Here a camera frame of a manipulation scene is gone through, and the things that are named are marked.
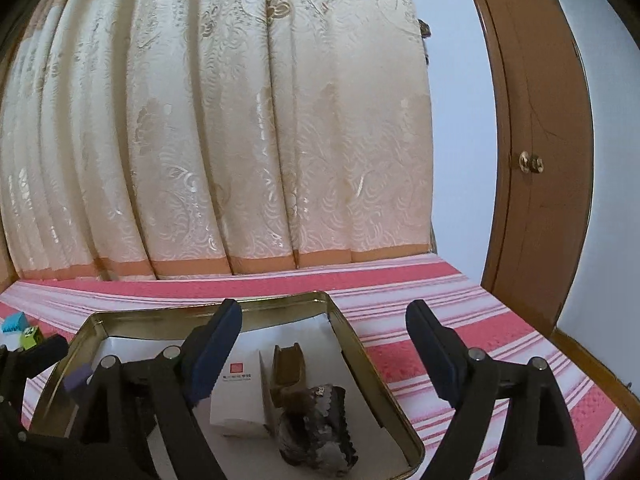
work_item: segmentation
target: pink striped bedsheet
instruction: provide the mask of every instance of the pink striped bedsheet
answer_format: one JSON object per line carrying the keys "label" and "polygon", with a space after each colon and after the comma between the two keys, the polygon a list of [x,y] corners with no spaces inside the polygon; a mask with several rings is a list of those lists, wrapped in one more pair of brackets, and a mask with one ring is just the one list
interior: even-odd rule
{"label": "pink striped bedsheet", "polygon": [[[542,356],[551,365],[569,407],[588,480],[604,479],[635,436],[620,410],[549,341],[480,286],[435,254],[364,264],[316,267],[253,276],[158,282],[17,282],[0,294],[0,317],[23,311],[45,333],[71,339],[94,312],[183,306],[224,298],[282,296],[325,290],[350,321],[400,405],[435,453],[453,415],[440,400],[409,340],[404,310],[416,298],[468,346],[495,358],[524,363]],[[28,424],[49,371],[28,382],[23,421]],[[494,461],[506,416],[499,400],[480,453],[474,480]]]}

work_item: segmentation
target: white box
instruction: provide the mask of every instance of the white box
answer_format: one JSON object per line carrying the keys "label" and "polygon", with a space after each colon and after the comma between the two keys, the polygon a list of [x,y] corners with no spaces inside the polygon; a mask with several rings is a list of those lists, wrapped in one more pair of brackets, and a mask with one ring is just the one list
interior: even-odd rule
{"label": "white box", "polygon": [[211,393],[209,423],[213,430],[225,436],[270,436],[267,384],[258,350],[232,350]]}

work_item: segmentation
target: brass knob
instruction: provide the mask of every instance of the brass knob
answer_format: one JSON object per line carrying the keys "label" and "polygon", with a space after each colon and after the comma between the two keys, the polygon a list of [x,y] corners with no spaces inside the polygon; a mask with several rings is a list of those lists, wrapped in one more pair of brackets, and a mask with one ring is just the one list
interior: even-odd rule
{"label": "brass knob", "polygon": [[535,154],[529,155],[529,152],[520,154],[518,164],[522,173],[542,173],[545,171],[545,163],[542,158]]}

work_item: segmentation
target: cream floral curtain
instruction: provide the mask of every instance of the cream floral curtain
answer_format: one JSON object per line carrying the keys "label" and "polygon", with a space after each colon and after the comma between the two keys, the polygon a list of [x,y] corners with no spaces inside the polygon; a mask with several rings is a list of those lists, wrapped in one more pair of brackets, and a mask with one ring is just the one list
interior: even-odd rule
{"label": "cream floral curtain", "polygon": [[42,0],[0,75],[0,210],[21,277],[430,248],[412,0]]}

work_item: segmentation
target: wooden baseboard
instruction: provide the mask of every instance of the wooden baseboard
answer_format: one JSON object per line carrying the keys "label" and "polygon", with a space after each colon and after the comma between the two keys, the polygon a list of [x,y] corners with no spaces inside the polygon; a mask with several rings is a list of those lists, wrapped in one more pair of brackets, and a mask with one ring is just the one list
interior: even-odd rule
{"label": "wooden baseboard", "polygon": [[636,430],[640,430],[640,399],[575,339],[557,328],[549,339],[607,394]]}

